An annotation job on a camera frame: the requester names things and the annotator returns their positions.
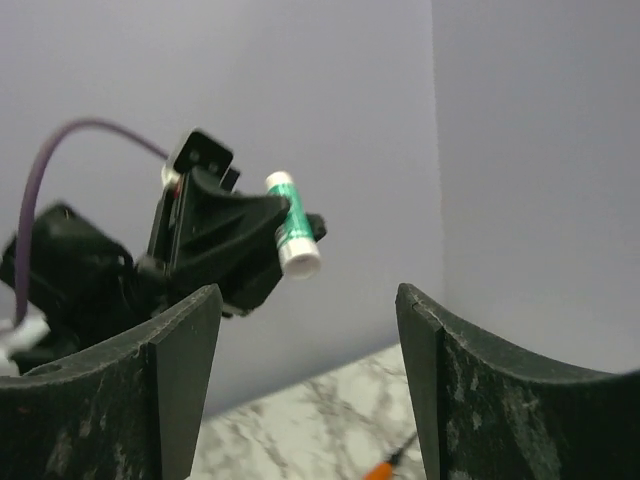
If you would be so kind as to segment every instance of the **marble surface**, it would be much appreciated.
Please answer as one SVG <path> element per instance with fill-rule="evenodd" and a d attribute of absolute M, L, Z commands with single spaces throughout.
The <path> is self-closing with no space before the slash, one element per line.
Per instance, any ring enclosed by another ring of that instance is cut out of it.
<path fill-rule="evenodd" d="M 414 431 L 396 345 L 206 421 L 190 480 L 359 479 Z M 426 478 L 417 442 L 395 478 Z"/>

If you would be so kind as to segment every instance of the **green label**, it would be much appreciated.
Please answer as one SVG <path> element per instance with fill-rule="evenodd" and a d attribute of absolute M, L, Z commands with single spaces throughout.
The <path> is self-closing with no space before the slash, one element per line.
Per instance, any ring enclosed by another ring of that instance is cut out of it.
<path fill-rule="evenodd" d="M 311 226 L 307 220 L 307 214 L 304 212 L 302 200 L 300 200 L 300 194 L 295 185 L 292 183 L 281 183 L 280 185 L 272 187 L 267 193 L 287 197 L 291 204 L 287 218 L 276 231 L 276 244 L 278 248 L 294 238 L 309 238 L 313 240 Z"/>

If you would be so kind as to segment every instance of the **screwdriver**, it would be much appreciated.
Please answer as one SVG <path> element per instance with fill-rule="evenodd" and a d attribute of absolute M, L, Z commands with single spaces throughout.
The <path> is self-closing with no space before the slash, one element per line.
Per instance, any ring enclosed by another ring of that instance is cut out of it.
<path fill-rule="evenodd" d="M 389 455 L 384 462 L 379 463 L 376 468 L 367 473 L 363 480 L 388 480 L 393 477 L 393 469 L 400 465 L 402 458 L 404 457 L 407 448 L 411 446 L 413 442 L 418 438 L 418 432 L 415 432 L 404 442 L 404 444 L 398 448 L 395 452 Z"/>

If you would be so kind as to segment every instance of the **robotic arm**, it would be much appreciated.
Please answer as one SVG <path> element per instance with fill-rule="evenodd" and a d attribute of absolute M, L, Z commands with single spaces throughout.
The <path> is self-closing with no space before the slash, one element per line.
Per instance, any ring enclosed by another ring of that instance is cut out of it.
<path fill-rule="evenodd" d="M 232 159 L 188 135 L 137 260 L 64 203 L 36 219 L 29 301 L 50 333 L 13 355 L 21 377 L 0 378 L 0 478 L 189 475 L 220 317 L 248 315 L 282 277 L 289 201 L 233 191 Z M 323 219 L 308 221 L 324 237 Z M 15 260 L 14 237 L 0 265 L 12 288 Z"/>

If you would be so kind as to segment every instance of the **gray wall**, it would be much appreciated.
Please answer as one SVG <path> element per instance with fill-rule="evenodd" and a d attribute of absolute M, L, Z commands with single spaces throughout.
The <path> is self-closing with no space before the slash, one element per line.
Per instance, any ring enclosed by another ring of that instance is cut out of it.
<path fill-rule="evenodd" d="M 223 325 L 210 412 L 396 341 L 401 281 L 441 297 L 428 2 L 6 1 L 0 30 L 0 238 L 39 143 L 81 114 L 167 149 L 200 125 L 235 149 L 243 190 L 287 169 L 326 216 L 321 275 Z M 156 159 L 82 133 L 40 206 L 64 198 L 140 253 L 159 193 Z"/>
<path fill-rule="evenodd" d="M 446 303 L 640 364 L 640 2 L 434 0 Z"/>

